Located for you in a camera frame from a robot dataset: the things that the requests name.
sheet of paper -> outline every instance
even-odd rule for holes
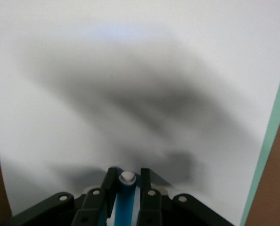
[[[0,1],[13,213],[148,167],[239,225],[279,83],[276,1]]]

screw head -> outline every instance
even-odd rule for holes
[[[59,198],[60,201],[64,201],[64,200],[67,200],[67,199],[68,199],[67,195],[60,196],[60,198]]]
[[[156,192],[154,190],[149,190],[148,195],[154,196],[154,195],[156,195]]]
[[[93,191],[92,194],[93,194],[93,195],[98,195],[98,194],[100,194],[100,190],[95,190],[95,191]]]
[[[179,198],[178,198],[178,200],[180,201],[180,202],[187,202],[187,198],[185,197],[185,196],[180,196]]]

